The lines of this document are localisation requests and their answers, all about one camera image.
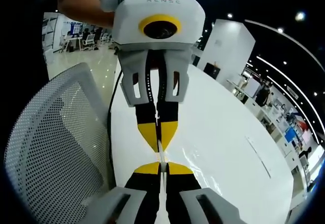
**floor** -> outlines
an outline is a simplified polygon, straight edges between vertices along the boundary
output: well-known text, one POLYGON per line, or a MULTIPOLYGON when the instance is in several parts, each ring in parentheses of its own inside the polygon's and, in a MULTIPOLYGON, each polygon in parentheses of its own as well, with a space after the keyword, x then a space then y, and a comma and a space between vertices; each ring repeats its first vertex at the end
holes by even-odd
POLYGON ((99 50, 56 52, 54 61, 47 66, 49 78, 52 79, 64 70, 81 62, 89 65, 103 101, 109 105, 114 86, 117 56, 114 55, 114 50, 108 49, 107 44, 101 45, 99 50))

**white table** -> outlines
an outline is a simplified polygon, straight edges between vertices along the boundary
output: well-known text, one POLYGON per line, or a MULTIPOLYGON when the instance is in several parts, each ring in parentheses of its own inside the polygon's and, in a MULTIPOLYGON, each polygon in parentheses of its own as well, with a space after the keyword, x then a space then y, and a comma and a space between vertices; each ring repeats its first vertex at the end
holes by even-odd
MULTIPOLYGON (((194 66, 188 74, 167 160, 190 167, 201 187, 212 188, 234 204, 246 223, 283 224, 294 180, 277 145, 222 85, 194 66)), ((156 98, 157 71, 151 72, 151 84, 156 98)), ((139 133, 135 109, 127 106, 120 86, 112 106, 111 131, 116 183, 124 186, 134 169, 157 157, 139 133)))
POLYGON ((81 40, 82 40, 82 37, 74 37, 74 38, 69 38, 69 39, 66 40, 67 44, 66 44, 66 47, 64 49, 65 52, 67 51, 69 42, 72 41, 72 40, 78 40, 79 41, 79 49, 81 50, 81 40))
MULTIPOLYGON (((248 96, 248 100, 252 100, 249 95, 238 87, 234 82, 227 80, 232 86, 236 88, 241 93, 244 93, 248 96)), ((296 152, 294 146, 291 143, 288 143, 283 130, 280 128, 276 118, 274 118, 270 111, 266 110, 263 107, 260 107, 255 103, 255 116, 261 120, 263 117, 267 117, 268 120, 275 126, 276 130, 271 133, 273 138, 277 138, 275 143, 279 147, 283 157, 285 158, 289 168, 292 170, 295 167, 298 167, 298 171, 294 175, 294 191, 292 194, 292 200, 290 204, 290 210, 298 206, 300 203, 306 200, 307 198, 307 178, 304 168, 301 165, 299 160, 299 154, 296 152)))

